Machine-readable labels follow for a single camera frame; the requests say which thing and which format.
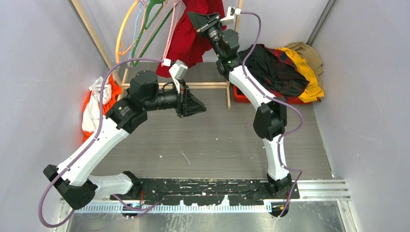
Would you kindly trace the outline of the red skirt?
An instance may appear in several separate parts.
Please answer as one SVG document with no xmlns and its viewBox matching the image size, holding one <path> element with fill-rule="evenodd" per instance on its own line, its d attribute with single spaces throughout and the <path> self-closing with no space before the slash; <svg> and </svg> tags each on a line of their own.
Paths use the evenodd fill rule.
<svg viewBox="0 0 410 232">
<path fill-rule="evenodd" d="M 225 17 L 222 0 L 184 0 L 185 10 L 176 24 L 174 33 L 165 58 L 171 61 L 180 60 L 188 68 L 203 62 L 203 55 L 212 48 L 210 42 L 197 34 L 189 17 L 188 12 L 202 15 L 219 13 Z"/>
</svg>

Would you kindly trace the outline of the dark plaid garment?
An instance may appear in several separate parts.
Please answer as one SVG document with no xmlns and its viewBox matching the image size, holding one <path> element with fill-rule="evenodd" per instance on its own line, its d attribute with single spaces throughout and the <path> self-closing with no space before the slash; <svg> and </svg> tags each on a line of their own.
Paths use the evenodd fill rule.
<svg viewBox="0 0 410 232">
<path fill-rule="evenodd" d="M 299 97 L 308 81 L 283 51 L 257 44 L 246 59 L 250 74 L 267 90 L 285 97 Z"/>
</svg>

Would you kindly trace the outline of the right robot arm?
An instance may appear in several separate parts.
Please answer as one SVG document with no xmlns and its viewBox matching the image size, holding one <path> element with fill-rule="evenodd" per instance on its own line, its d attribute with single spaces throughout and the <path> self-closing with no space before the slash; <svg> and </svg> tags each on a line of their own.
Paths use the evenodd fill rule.
<svg viewBox="0 0 410 232">
<path fill-rule="evenodd" d="M 223 30 L 219 13 L 206 15 L 189 11 L 188 17 L 197 34 L 207 38 L 212 45 L 218 57 L 219 73 L 239 88 L 255 108 L 253 128 L 266 150 L 269 194 L 276 199 L 291 194 L 293 182 L 290 171 L 285 167 L 282 138 L 287 125 L 286 106 L 251 75 L 237 52 L 238 33 L 232 29 Z"/>
</svg>

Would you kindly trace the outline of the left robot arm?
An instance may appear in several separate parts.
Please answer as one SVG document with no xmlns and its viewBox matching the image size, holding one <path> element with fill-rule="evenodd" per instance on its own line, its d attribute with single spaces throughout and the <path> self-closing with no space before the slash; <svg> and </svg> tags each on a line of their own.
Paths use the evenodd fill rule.
<svg viewBox="0 0 410 232">
<path fill-rule="evenodd" d="M 142 192 L 141 181 L 130 171 L 92 176 L 91 172 L 117 144 L 147 120 L 149 111 L 174 109 L 178 117 L 206 111 L 185 80 L 169 90 L 160 89 L 153 71 L 140 71 L 130 81 L 127 96 L 103 115 L 102 125 L 69 158 L 58 166 L 49 164 L 44 175 L 73 210 L 92 200 L 112 195 L 134 200 Z"/>
</svg>

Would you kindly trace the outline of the light blue hanger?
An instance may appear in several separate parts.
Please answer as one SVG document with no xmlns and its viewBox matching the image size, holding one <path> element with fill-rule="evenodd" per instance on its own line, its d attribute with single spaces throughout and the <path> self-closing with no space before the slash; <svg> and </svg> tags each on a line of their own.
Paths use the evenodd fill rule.
<svg viewBox="0 0 410 232">
<path fill-rule="evenodd" d="M 138 14 L 137 14 L 137 16 L 136 16 L 136 18 L 135 18 L 135 21 L 134 21 L 133 38 L 132 38 L 132 39 L 133 39 L 133 42 L 132 42 L 132 48 L 131 48 L 131 52 L 129 53 L 128 59 L 133 58 L 133 56 L 132 56 L 132 50 L 133 50 L 133 48 L 134 48 L 134 47 L 136 46 L 136 44 L 137 44 L 137 34 L 138 34 L 139 31 L 140 31 L 140 29 L 137 30 L 137 23 L 138 23 L 138 21 L 139 21 L 139 17 L 140 17 L 140 15 L 141 15 L 141 12 L 145 10 L 145 7 L 146 7 L 146 5 L 147 5 L 148 2 L 149 2 L 148 0 L 141 0 L 141 1 L 139 1 L 139 3 L 138 3 L 139 11 L 138 11 Z"/>
</svg>

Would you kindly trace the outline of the orange hanger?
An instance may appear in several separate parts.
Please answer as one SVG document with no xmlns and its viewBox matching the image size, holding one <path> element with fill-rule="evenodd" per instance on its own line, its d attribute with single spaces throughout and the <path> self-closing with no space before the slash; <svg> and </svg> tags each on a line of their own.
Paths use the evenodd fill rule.
<svg viewBox="0 0 410 232">
<path fill-rule="evenodd" d="M 157 18 L 157 16 L 165 9 L 165 7 L 167 6 L 167 2 L 168 2 L 168 0 L 135 0 L 133 2 L 133 4 L 128 9 L 128 11 L 126 12 L 126 14 L 123 18 L 123 21 L 121 23 L 121 26 L 119 28 L 119 32 L 118 32 L 118 35 L 117 35 L 117 41 L 116 41 L 116 46 L 115 46 L 115 61 L 116 61 L 117 64 L 120 62 L 120 56 L 126 55 L 131 48 L 132 48 L 132 51 L 131 51 L 131 54 L 129 55 L 129 57 L 130 58 L 135 58 L 135 51 L 138 47 L 138 44 L 141 40 L 142 35 L 144 34 L 144 32 L 147 29 L 149 29 L 149 27 L 151 26 L 153 21 Z M 154 8 L 155 5 L 159 5 L 159 4 L 161 5 L 161 7 L 157 10 L 157 12 L 155 13 L 155 15 L 153 17 L 149 18 L 149 14 L 151 13 L 152 8 Z M 143 10 L 143 16 L 142 16 L 142 21 L 141 21 L 139 34 L 136 38 L 133 39 L 132 44 L 127 49 L 125 49 L 123 51 L 120 51 L 120 48 L 123 48 L 122 43 L 121 43 L 121 39 L 122 39 L 123 32 L 125 30 L 127 21 L 129 19 L 129 17 L 131 16 L 132 12 L 134 11 L 134 9 L 138 5 L 141 5 L 140 10 L 141 11 Z M 163 23 L 167 20 L 167 17 L 165 17 L 165 18 L 164 17 L 165 17 L 165 15 L 163 14 L 162 17 L 160 18 L 160 20 L 155 25 L 152 33 L 148 37 L 148 40 L 144 44 L 143 49 L 140 51 L 138 57 L 142 57 L 142 55 L 146 51 L 146 48 L 148 48 L 150 43 L 152 42 L 152 39 L 155 38 L 156 33 L 161 29 L 162 26 L 160 25 L 160 23 Z"/>
</svg>

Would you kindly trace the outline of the red plastic bin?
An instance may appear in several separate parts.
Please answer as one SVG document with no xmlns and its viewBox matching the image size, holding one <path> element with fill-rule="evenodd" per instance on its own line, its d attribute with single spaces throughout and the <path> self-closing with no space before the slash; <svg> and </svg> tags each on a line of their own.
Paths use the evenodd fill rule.
<svg viewBox="0 0 410 232">
<path fill-rule="evenodd" d="M 283 97 L 287 103 L 289 104 L 299 104 L 299 105 L 310 105 L 312 104 L 311 102 L 303 102 L 301 99 L 299 99 L 298 97 L 285 97 L 280 95 L 277 92 L 272 91 L 272 93 L 274 93 L 275 95 L 278 95 L 279 97 Z M 241 90 L 233 85 L 233 95 L 234 95 L 234 101 L 238 102 L 238 103 L 250 103 L 249 99 L 245 96 L 245 94 L 243 92 L 241 92 Z"/>
</svg>

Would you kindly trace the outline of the orange and white garment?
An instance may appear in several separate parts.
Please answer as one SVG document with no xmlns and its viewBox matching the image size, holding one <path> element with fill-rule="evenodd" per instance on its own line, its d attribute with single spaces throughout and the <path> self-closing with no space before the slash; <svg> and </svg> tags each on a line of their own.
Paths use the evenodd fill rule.
<svg viewBox="0 0 410 232">
<path fill-rule="evenodd" d="M 94 84 L 89 86 L 89 93 L 83 105 L 83 116 L 81 129 L 84 134 L 85 142 L 94 131 L 98 129 L 100 118 L 100 93 L 103 77 L 100 76 Z M 102 108 L 103 115 L 116 103 L 118 95 L 122 93 L 122 88 L 116 84 L 111 74 L 103 88 Z"/>
</svg>

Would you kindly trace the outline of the tan garment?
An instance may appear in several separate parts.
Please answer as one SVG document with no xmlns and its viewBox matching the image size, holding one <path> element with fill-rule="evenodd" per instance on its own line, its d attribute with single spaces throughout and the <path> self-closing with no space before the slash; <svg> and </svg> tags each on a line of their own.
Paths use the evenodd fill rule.
<svg viewBox="0 0 410 232">
<path fill-rule="evenodd" d="M 321 74 L 323 73 L 323 61 L 317 51 L 304 42 L 289 43 L 285 48 L 295 51 L 301 58 L 306 60 L 308 66 L 314 71 L 319 86 L 322 87 Z"/>
</svg>

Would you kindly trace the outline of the yellow garment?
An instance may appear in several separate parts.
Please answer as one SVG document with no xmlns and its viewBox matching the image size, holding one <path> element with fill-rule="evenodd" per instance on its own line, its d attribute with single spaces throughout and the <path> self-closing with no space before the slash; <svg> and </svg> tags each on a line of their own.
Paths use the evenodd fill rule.
<svg viewBox="0 0 410 232">
<path fill-rule="evenodd" d="M 304 103 L 311 103 L 324 97 L 324 91 L 319 86 L 318 79 L 314 71 L 307 64 L 307 61 L 304 58 L 301 58 L 298 53 L 292 49 L 285 47 L 277 49 L 283 51 L 286 56 L 290 58 L 292 64 L 295 65 L 296 70 L 308 81 L 307 87 L 298 98 Z"/>
</svg>

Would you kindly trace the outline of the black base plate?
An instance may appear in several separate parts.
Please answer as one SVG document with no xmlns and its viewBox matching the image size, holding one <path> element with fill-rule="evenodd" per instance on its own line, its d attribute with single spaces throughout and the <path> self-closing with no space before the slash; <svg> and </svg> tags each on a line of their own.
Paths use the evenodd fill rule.
<svg viewBox="0 0 410 232">
<path fill-rule="evenodd" d="M 275 192 L 264 179 L 198 179 L 198 178 L 140 178 L 131 193 L 119 194 L 123 201 L 137 200 L 152 205 L 261 205 L 264 200 L 286 200 L 300 197 L 290 186 Z"/>
</svg>

